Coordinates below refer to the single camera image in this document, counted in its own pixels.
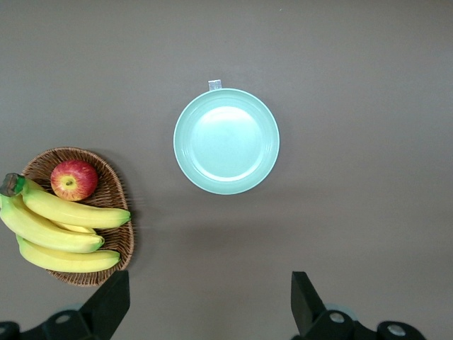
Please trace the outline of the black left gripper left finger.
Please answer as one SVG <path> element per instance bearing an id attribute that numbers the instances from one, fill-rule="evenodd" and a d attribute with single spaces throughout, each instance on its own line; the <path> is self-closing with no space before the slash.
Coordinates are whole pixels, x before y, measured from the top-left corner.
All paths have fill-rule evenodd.
<path id="1" fill-rule="evenodd" d="M 41 330 L 45 339 L 111 339 L 129 308 L 129 273 L 116 271 L 78 310 L 52 315 Z"/>

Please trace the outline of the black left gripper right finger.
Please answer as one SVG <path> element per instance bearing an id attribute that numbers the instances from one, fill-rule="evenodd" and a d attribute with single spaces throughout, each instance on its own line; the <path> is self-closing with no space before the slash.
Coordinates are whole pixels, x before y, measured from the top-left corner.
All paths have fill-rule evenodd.
<path id="1" fill-rule="evenodd" d="M 291 277 L 291 311 L 297 339 L 375 339 L 376 332 L 362 326 L 342 307 L 326 307 L 303 271 Z"/>

